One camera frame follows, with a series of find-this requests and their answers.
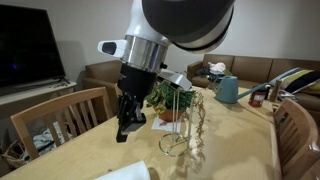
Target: wooden table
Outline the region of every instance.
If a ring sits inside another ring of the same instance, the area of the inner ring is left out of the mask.
[[[202,150],[196,148],[194,120],[190,151],[179,158],[166,156],[159,139],[167,132],[151,129],[154,111],[145,108],[146,125],[130,133],[126,143],[115,141],[114,117],[3,179],[94,179],[140,160],[152,179],[280,179],[271,103],[253,108],[247,96],[223,104],[212,91],[201,92],[206,109]]]

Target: white paper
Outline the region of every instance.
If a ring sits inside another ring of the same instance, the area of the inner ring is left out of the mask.
[[[148,168],[143,161],[98,177],[96,180],[150,180]]]
[[[180,132],[180,128],[181,128],[181,120],[177,120],[175,123],[166,122],[166,121],[161,120],[159,118],[159,116],[157,116],[154,119],[154,122],[151,127],[151,129],[157,129],[157,130],[163,130],[163,131],[169,131],[169,132],[172,132],[173,130],[175,132]]]

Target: black tv screen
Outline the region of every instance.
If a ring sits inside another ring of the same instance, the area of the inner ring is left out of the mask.
[[[47,11],[0,5],[0,88],[64,76]]]

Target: wooden chair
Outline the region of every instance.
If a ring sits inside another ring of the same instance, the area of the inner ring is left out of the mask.
[[[319,180],[319,179],[320,179],[320,159],[311,166],[311,168],[302,176],[301,180]]]
[[[94,103],[101,103],[107,119],[112,117],[111,106],[104,87],[60,96],[11,116],[16,131],[29,153],[30,160],[38,158],[39,153],[28,130],[28,125],[42,121],[50,130],[54,143],[58,147],[61,142],[53,123],[58,123],[62,137],[67,142],[70,138],[66,124],[72,138],[98,125],[93,108]]]
[[[316,123],[291,99],[282,102],[274,117],[283,179],[300,179],[320,158]]]

